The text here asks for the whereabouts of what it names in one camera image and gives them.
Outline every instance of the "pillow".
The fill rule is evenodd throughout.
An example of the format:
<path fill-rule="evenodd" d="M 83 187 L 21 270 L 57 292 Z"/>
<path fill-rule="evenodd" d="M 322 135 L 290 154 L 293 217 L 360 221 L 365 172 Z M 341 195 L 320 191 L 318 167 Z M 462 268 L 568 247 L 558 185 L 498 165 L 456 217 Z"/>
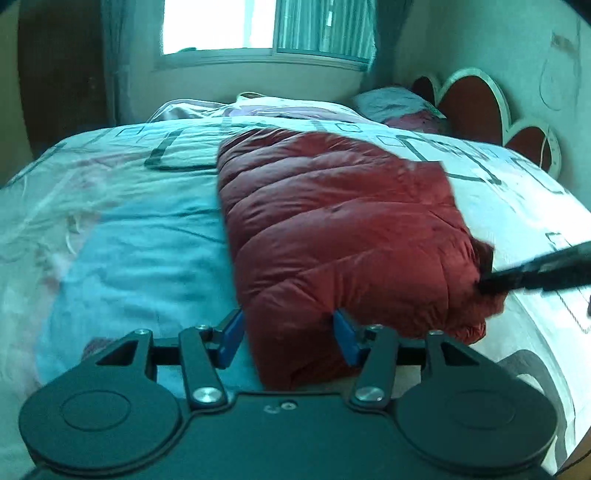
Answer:
<path fill-rule="evenodd" d="M 354 109 L 365 118 L 393 128 L 449 135 L 445 116 L 432 104 L 403 87 L 385 87 L 353 97 Z"/>

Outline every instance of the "wall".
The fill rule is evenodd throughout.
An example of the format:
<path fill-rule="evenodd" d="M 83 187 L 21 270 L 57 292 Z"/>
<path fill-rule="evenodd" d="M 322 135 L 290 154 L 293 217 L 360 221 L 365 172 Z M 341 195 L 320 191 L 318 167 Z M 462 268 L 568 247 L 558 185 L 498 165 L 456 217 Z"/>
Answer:
<path fill-rule="evenodd" d="M 424 53 L 397 79 L 409 83 L 431 71 L 443 81 L 463 67 L 484 70 L 505 92 L 514 119 L 534 116 L 555 130 L 563 153 L 559 180 L 591 207 L 591 28 L 581 22 L 572 57 L 550 48 L 553 32 L 579 44 L 577 18 L 562 0 L 432 2 Z"/>
<path fill-rule="evenodd" d="M 0 186 L 33 159 L 18 83 L 18 9 L 15 2 L 0 14 Z"/>

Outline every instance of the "window sill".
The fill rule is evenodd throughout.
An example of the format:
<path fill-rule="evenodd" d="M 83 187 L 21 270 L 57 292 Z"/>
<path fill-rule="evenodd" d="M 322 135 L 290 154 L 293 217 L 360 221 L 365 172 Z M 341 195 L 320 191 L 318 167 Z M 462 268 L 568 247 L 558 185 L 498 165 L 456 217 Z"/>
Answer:
<path fill-rule="evenodd" d="M 223 63 L 291 63 L 316 65 L 364 72 L 368 64 L 364 61 L 339 59 L 313 54 L 277 53 L 270 48 L 237 48 L 233 50 L 181 51 L 159 55 L 156 70 L 168 70 Z"/>

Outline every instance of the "red puffer jacket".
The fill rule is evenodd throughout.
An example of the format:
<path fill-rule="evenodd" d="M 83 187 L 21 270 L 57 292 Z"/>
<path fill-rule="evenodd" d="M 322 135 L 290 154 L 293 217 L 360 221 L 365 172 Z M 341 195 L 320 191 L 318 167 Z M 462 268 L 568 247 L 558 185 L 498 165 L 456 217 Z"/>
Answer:
<path fill-rule="evenodd" d="M 353 371 L 331 315 L 471 343 L 504 296 L 475 289 L 492 248 L 470 235 L 438 162 L 324 132 L 257 129 L 222 144 L 219 195 L 252 355 L 266 387 Z"/>

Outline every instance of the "window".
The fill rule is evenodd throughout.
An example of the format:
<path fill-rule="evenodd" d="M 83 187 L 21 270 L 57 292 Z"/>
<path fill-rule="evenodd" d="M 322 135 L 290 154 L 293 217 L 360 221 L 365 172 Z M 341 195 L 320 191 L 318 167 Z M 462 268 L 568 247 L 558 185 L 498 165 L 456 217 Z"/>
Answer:
<path fill-rule="evenodd" d="M 163 53 L 272 48 L 275 0 L 166 0 Z"/>
<path fill-rule="evenodd" d="M 366 64 L 371 0 L 164 0 L 161 55 L 200 61 Z"/>

